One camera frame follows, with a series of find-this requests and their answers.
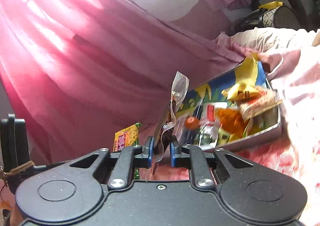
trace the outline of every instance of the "yellow object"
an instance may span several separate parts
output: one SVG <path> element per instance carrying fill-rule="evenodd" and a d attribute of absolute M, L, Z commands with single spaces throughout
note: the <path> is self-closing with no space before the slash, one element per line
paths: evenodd
<path fill-rule="evenodd" d="M 219 135 L 217 140 L 217 145 L 226 144 L 230 139 L 230 133 L 224 131 L 222 127 L 219 127 Z"/>
<path fill-rule="evenodd" d="M 270 3 L 266 3 L 266 4 L 263 4 L 263 5 L 260 5 L 259 8 L 265 8 L 265 9 L 268 9 L 268 10 L 272 10 L 272 9 L 277 8 L 279 6 L 283 6 L 283 2 L 273 1 L 273 2 L 270 2 Z"/>
<path fill-rule="evenodd" d="M 231 88 L 222 90 L 221 94 L 227 97 L 227 100 L 238 101 L 256 97 L 259 91 L 250 84 L 240 82 Z"/>
<path fill-rule="evenodd" d="M 257 52 L 252 52 L 250 55 L 252 58 L 256 60 L 256 62 L 260 61 L 258 53 Z"/>
<path fill-rule="evenodd" d="M 246 57 L 244 61 L 235 68 L 237 83 L 245 83 L 254 86 L 258 76 L 258 63 L 254 58 Z"/>
<path fill-rule="evenodd" d="M 115 133 L 113 152 L 120 151 L 128 145 L 138 144 L 139 126 L 141 124 L 136 123 Z"/>
<path fill-rule="evenodd" d="M 254 135 L 255 133 L 261 132 L 262 128 L 260 128 L 258 125 L 254 124 L 248 134 L 248 136 Z"/>
<path fill-rule="evenodd" d="M 211 87 L 208 83 L 202 84 L 199 87 L 195 88 L 195 91 L 199 94 L 200 98 L 204 98 L 206 90 L 208 91 L 209 97 L 211 97 Z"/>
<path fill-rule="evenodd" d="M 238 139 L 240 139 L 240 137 L 238 137 L 236 134 L 231 134 L 228 143 Z"/>

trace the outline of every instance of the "pink blanket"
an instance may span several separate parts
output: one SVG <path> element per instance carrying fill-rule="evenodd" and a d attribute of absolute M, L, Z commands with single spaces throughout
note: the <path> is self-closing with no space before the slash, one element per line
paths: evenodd
<path fill-rule="evenodd" d="M 278 48 L 259 53 L 270 65 L 268 80 L 283 99 L 284 135 L 275 142 L 241 155 L 299 180 L 308 203 L 301 221 L 318 225 L 320 218 L 320 48 L 303 46 L 288 51 Z"/>

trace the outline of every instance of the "clear plastic wrapper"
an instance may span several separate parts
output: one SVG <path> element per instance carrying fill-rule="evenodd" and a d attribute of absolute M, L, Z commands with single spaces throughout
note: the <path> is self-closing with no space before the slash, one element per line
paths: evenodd
<path fill-rule="evenodd" d="M 216 107 L 226 108 L 226 102 L 208 102 L 202 104 L 201 99 L 196 108 L 184 113 L 177 118 L 177 124 L 174 128 L 174 135 L 180 144 L 194 144 L 202 149 L 214 148 L 217 145 L 219 136 L 219 120 L 214 114 Z M 190 130 L 186 127 L 186 120 L 190 117 L 199 119 L 199 129 Z"/>
<path fill-rule="evenodd" d="M 170 138 L 173 133 L 173 127 L 176 124 L 176 110 L 181 106 L 183 99 L 185 98 L 186 93 L 188 91 L 188 86 L 189 79 L 180 72 L 177 72 L 172 84 L 168 118 L 166 120 L 166 123 L 161 128 L 159 134 L 160 136 L 156 141 L 154 157 L 155 163 L 162 160 L 164 151 L 170 143 Z"/>

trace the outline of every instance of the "metal screw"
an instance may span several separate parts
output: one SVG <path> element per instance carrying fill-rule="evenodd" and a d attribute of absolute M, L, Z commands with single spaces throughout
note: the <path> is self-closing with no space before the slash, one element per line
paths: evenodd
<path fill-rule="evenodd" d="M 197 181 L 197 185 L 201 187 L 208 187 L 214 185 L 214 183 L 211 179 L 200 179 Z"/>
<path fill-rule="evenodd" d="M 164 190 L 167 188 L 167 186 L 163 185 L 163 184 L 160 184 L 157 186 L 158 190 Z"/>
<path fill-rule="evenodd" d="M 125 185 L 125 180 L 113 179 L 109 184 L 114 188 L 120 188 Z"/>

